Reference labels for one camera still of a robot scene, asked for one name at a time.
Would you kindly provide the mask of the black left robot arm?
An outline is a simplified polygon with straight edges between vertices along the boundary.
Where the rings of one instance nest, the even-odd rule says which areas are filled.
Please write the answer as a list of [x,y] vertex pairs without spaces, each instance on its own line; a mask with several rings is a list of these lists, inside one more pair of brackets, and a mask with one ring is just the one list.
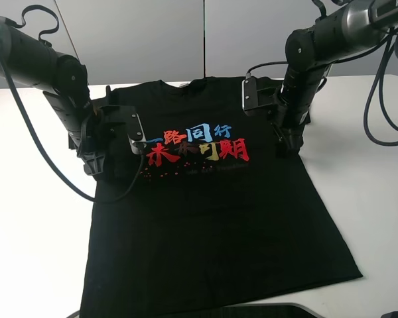
[[51,161],[36,135],[16,83],[39,89],[68,132],[69,147],[76,150],[84,162],[84,171],[95,180],[116,177],[115,158],[110,145],[115,139],[114,128],[122,127],[134,154],[144,136],[133,107],[127,112],[110,105],[109,97],[101,103],[92,101],[88,88],[88,73],[80,61],[55,51],[41,38],[34,39],[20,31],[20,25],[0,17],[0,77],[6,79],[34,143],[64,182],[68,179]]

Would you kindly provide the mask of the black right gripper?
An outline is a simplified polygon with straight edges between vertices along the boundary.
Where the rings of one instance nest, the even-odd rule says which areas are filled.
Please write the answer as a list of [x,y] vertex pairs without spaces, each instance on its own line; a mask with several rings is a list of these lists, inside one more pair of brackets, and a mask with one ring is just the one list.
[[281,158],[296,156],[304,144],[303,132],[309,124],[310,103],[288,101],[278,89],[273,95],[274,115],[269,117],[276,136],[276,155]]

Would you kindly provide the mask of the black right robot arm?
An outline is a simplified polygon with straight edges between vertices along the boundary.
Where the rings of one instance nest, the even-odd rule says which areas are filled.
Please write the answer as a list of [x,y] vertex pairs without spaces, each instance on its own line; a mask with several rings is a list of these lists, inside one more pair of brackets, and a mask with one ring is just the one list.
[[277,154],[298,154],[310,104],[332,64],[365,55],[385,45],[372,91],[383,91],[384,75],[392,54],[398,58],[398,1],[339,1],[339,10],[314,26],[288,37],[288,63],[283,84],[273,96],[272,126],[278,138]]

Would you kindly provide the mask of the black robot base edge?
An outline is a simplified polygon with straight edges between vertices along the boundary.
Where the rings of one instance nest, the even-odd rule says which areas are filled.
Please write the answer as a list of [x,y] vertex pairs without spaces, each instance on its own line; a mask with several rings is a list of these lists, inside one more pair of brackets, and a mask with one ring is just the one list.
[[84,295],[71,317],[318,317],[295,303],[234,305],[194,297],[150,298],[140,294]]

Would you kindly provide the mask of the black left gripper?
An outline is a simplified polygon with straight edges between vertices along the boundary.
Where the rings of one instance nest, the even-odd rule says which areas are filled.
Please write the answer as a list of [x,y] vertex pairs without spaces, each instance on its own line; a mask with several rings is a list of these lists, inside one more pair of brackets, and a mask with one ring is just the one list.
[[102,105],[69,111],[69,140],[83,162],[84,172],[97,181],[123,180],[131,174],[135,155],[127,136],[126,120],[133,106]]

